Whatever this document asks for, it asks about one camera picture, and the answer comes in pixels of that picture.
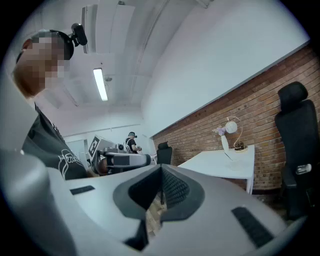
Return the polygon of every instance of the person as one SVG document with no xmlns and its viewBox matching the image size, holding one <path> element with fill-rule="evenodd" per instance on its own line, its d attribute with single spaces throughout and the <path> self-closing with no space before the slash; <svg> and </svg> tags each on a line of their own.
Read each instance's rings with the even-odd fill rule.
<svg viewBox="0 0 320 256">
<path fill-rule="evenodd" d="M 85 169 L 65 143 L 57 126 L 35 104 L 43 90 L 59 84 L 64 67 L 73 54 L 69 37 L 54 30 L 40 30 L 22 45 L 13 70 L 13 81 L 30 106 L 38 113 L 22 149 L 38 157 L 47 167 L 58 169 L 65 180 L 96 176 Z M 103 167 L 101 173 L 107 173 Z"/>
<path fill-rule="evenodd" d="M 125 147 L 126 147 L 126 150 L 128 151 L 128 153 L 130 154 L 138 154 L 138 151 L 141 151 L 142 148 L 139 147 L 139 146 L 136 146 L 136 142 L 135 142 L 135 138 L 136 138 L 136 134 L 131 131 L 129 132 L 128 134 L 128 137 L 125 139 Z"/>
</svg>

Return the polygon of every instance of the black t-shirt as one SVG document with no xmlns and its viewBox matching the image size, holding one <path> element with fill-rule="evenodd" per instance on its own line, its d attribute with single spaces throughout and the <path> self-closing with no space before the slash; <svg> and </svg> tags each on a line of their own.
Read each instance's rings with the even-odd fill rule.
<svg viewBox="0 0 320 256">
<path fill-rule="evenodd" d="M 127 142 L 128 142 L 128 146 L 130 147 L 130 150 L 131 150 L 134 154 L 138 154 L 137 151 L 134 151 L 134 150 L 132 149 L 132 145 L 137 145 L 136 142 L 135 142 L 135 140 L 134 140 L 133 138 L 132 138 L 132 139 L 126 138 L 126 139 L 125 139 L 125 144 L 127 144 Z"/>
<path fill-rule="evenodd" d="M 38 116 L 22 149 L 38 157 L 45 166 L 58 169 L 65 180 L 87 178 L 85 167 L 67 146 L 56 125 L 37 106 L 35 110 Z"/>
</svg>

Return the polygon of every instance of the white vase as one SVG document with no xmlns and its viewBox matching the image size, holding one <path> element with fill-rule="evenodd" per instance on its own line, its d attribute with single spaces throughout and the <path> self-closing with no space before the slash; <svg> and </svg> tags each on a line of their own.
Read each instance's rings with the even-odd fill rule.
<svg viewBox="0 0 320 256">
<path fill-rule="evenodd" d="M 226 136 L 222 135 L 221 136 L 221 142 L 222 142 L 222 147 L 225 153 L 227 153 L 229 151 L 229 144 L 227 141 Z"/>
</svg>

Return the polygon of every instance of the fluorescent light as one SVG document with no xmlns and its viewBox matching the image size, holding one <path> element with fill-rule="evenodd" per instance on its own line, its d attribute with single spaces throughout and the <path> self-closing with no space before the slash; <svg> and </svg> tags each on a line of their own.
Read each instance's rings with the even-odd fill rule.
<svg viewBox="0 0 320 256">
<path fill-rule="evenodd" d="M 102 75 L 102 68 L 95 68 L 93 70 L 93 74 L 94 74 L 96 86 L 98 86 L 101 100 L 107 101 L 108 97 L 107 97 L 105 83 L 104 83 L 104 76 Z"/>
</svg>

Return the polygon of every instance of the flower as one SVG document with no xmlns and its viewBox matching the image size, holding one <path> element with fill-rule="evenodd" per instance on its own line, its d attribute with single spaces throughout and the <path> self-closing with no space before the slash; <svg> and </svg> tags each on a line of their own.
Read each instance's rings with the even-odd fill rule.
<svg viewBox="0 0 320 256">
<path fill-rule="evenodd" d="M 214 133 L 219 134 L 220 136 L 225 135 L 226 127 L 219 125 L 216 129 L 212 130 Z"/>
</svg>

